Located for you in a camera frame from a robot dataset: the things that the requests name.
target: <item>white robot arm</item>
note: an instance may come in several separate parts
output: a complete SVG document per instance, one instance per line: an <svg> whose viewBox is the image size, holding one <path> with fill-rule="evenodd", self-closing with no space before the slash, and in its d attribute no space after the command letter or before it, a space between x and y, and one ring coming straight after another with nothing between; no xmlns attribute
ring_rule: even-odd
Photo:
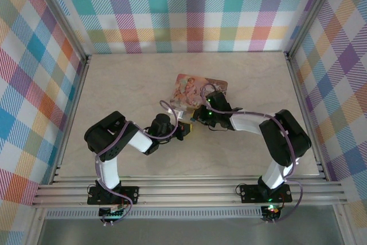
<svg viewBox="0 0 367 245"><path fill-rule="evenodd" d="M283 185L284 177L292 170L294 164L284 132L281 132L276 123L269 118L246 114L243 111L238 112L239 108L231 109L221 92L214 91L206 98L212 108L208 109L207 105L202 105L194 112L193 120L213 127L219 123L222 127L233 131L249 131L264 137L273 161L266 173L259 178L258 184L259 197L262 197L260 200L267 201ZM284 127L297 161L310 148L311 141L309 137L289 111L281 110L273 114L273 117ZM173 126L169 121L170 118L167 115L158 114L151 127L149 127L149 132L153 131L156 136L160 137L166 133L171 133ZM117 170L117 156L126 145L131 145L145 155L149 155L160 144L159 140L147 137L146 133L143 133L133 123L126 127L123 135L119 135L126 123L125 117L115 111L90 127L84 136L88 148L96 154L114 143L114 146L102 154L100 161L97 162L97 168L100 172L99 180L110 190L119 191L121 187ZM190 132L187 126L189 125L180 123L172 137L182 140Z"/></svg>

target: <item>checkered pattern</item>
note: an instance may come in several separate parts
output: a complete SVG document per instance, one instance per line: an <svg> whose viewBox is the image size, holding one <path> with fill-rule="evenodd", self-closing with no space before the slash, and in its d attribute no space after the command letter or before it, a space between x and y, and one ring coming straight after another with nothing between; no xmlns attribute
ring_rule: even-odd
<svg viewBox="0 0 367 245"><path fill-rule="evenodd" d="M367 0L327 0L296 66L327 167L366 241Z"/></svg>
<svg viewBox="0 0 367 245"><path fill-rule="evenodd" d="M290 40L289 40L289 42L288 42L288 44L286 46L285 52L289 52L290 51L290 49L291 49L292 45L294 44L295 39L296 39L296 37L297 37L297 35L298 35L298 33L299 33L302 25L304 24L304 22L305 22L308 14L309 14L311 8L314 6L315 1L316 0L308 0L307 1L307 4L304 7L304 10L302 11L301 16L299 17L298 22L297 22L297 25L294 28L293 33L291 35L291 38L290 38Z"/></svg>
<svg viewBox="0 0 367 245"><path fill-rule="evenodd" d="M93 53L281 50L300 3L300 0L71 1L85 28L84 40L91 42Z"/></svg>
<svg viewBox="0 0 367 245"><path fill-rule="evenodd" d="M20 244L81 69L44 0L0 0L0 244Z"/></svg>

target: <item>black mounting plate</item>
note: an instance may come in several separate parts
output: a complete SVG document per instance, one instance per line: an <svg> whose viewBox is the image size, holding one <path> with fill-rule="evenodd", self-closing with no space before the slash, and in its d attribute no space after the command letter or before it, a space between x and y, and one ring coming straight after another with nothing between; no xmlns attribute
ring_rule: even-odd
<svg viewBox="0 0 367 245"><path fill-rule="evenodd" d="M292 202L291 189L287 184L280 186L268 200L261 195L259 185L240 185L240 194L242 203L282 203L282 195L285 203Z"/></svg>
<svg viewBox="0 0 367 245"><path fill-rule="evenodd" d="M125 195L132 200L135 205L138 202L139 197L139 187L138 186L119 186L114 189L114 192ZM114 196L107 190L103 189L101 186L92 186L88 191L88 205L119 205L128 204L126 199L122 199L119 196Z"/></svg>

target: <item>table surface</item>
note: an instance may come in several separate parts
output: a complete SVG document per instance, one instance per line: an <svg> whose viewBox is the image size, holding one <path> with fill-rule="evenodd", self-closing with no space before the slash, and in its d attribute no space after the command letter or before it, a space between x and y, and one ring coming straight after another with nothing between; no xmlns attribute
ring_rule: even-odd
<svg viewBox="0 0 367 245"><path fill-rule="evenodd" d="M115 110L140 127L149 126L164 112L159 101L169 100L179 73L225 80L232 107L267 113L288 109L304 128L282 53L93 55L60 176L94 176L95 155L84 141L85 131ZM150 156L126 146L118 169L121 176L250 176L265 173L271 160L260 135L212 132L194 123L184 141L174 139ZM296 174L318 174L311 149Z"/></svg>

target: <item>vent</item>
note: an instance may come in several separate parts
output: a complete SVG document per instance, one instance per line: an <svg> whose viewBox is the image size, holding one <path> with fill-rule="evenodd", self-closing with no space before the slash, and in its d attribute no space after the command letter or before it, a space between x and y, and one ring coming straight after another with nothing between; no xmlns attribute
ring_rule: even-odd
<svg viewBox="0 0 367 245"><path fill-rule="evenodd" d="M222 219L261 217L261 207L217 207L217 208L134 208L129 219ZM97 208L49 209L46 219L97 219Z"/></svg>

